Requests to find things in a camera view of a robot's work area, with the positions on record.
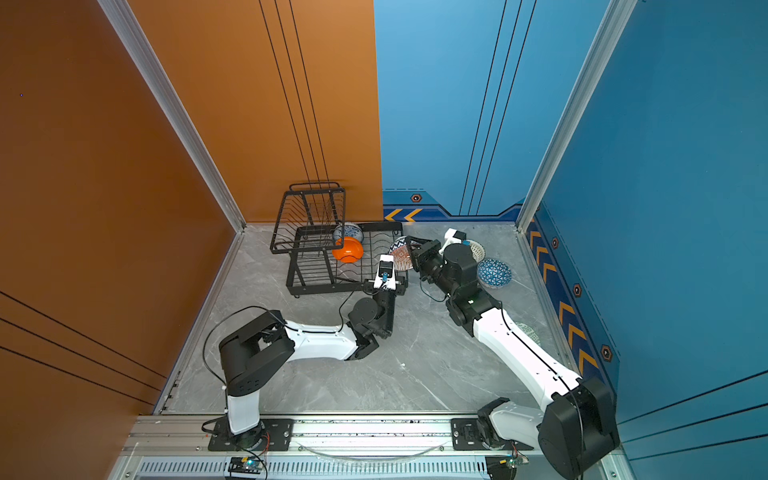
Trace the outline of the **orange plastic bowl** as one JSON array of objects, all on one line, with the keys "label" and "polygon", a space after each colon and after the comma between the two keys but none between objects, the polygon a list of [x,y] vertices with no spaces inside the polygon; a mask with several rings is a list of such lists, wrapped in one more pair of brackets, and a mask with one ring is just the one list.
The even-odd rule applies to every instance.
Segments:
[{"label": "orange plastic bowl", "polygon": [[332,250],[334,258],[341,263],[351,264],[360,261],[364,256],[362,242],[354,237],[343,237],[336,241]]}]

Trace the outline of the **black wire dish rack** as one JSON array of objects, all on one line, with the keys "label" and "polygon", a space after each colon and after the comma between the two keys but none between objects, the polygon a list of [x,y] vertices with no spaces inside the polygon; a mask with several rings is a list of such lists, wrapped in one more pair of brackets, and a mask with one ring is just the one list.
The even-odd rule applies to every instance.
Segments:
[{"label": "black wire dish rack", "polygon": [[[363,258],[338,262],[332,250],[337,224],[352,222],[364,232]],[[295,183],[282,197],[270,251],[289,256],[286,286],[295,297],[350,292],[374,279],[379,257],[403,234],[399,222],[353,222],[346,218],[346,191],[335,181]]]}]

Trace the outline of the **blue floral white bowl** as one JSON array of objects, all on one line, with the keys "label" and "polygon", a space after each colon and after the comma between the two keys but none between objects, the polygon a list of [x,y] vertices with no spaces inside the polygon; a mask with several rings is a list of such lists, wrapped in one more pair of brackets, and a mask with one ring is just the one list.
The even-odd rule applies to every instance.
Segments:
[{"label": "blue floral white bowl", "polygon": [[364,232],[359,225],[352,222],[337,224],[333,231],[333,241],[338,242],[346,237],[362,242],[364,240]]}]

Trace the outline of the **red geometric pattern bowl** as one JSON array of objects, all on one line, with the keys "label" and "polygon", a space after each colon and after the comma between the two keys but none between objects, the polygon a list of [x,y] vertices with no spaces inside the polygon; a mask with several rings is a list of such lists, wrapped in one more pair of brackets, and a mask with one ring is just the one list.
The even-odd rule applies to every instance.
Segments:
[{"label": "red geometric pattern bowl", "polygon": [[398,237],[394,241],[389,248],[389,255],[393,257],[394,266],[397,271],[408,271],[413,268],[406,236]]}]

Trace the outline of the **green geometric pattern bowl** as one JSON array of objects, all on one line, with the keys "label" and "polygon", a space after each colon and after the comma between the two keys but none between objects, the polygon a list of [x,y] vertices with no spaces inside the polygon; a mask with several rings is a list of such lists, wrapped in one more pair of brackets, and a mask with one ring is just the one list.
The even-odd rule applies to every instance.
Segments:
[{"label": "green geometric pattern bowl", "polygon": [[536,345],[541,346],[541,339],[536,331],[525,323],[517,323],[518,328],[528,336]]}]

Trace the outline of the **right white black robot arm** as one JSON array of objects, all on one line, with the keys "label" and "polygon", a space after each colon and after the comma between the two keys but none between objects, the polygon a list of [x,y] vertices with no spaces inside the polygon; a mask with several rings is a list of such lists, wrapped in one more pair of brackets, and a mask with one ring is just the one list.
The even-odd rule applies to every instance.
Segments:
[{"label": "right white black robot arm", "polygon": [[611,389],[598,378],[585,379],[550,356],[524,333],[478,279],[478,264],[462,240],[442,243],[407,237],[420,279],[446,296],[454,323],[488,347],[526,386],[540,412],[535,425],[522,425],[505,400],[484,411],[490,440],[512,440],[538,447],[554,470],[577,479],[620,444]]}]

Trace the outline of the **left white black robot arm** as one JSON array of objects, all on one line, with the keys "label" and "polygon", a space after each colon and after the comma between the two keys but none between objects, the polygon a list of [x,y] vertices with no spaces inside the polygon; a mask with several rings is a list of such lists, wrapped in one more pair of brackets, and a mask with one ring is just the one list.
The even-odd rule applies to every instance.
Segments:
[{"label": "left white black robot arm", "polygon": [[289,321],[280,311],[261,314],[219,342],[228,434],[238,438],[264,430],[260,390],[291,361],[356,361],[393,333],[396,298],[405,288],[378,287],[358,300],[338,326],[320,328]]}]

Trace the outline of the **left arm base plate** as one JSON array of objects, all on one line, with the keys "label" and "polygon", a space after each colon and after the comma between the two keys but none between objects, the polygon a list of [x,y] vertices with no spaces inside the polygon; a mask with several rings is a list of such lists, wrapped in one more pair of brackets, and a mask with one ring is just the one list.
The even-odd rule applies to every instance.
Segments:
[{"label": "left arm base plate", "polygon": [[202,424],[201,430],[209,436],[208,450],[213,452],[284,452],[289,449],[294,420],[289,418],[262,419],[259,424],[244,433],[230,431],[226,416],[214,418]]}]

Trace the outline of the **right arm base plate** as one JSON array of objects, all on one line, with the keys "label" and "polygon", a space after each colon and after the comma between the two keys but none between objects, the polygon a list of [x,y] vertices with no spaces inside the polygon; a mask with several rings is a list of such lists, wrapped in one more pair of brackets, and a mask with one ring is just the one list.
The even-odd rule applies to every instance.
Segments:
[{"label": "right arm base plate", "polygon": [[516,440],[503,440],[490,434],[490,428],[477,417],[450,420],[452,448],[455,451],[497,450],[533,451],[534,447]]}]

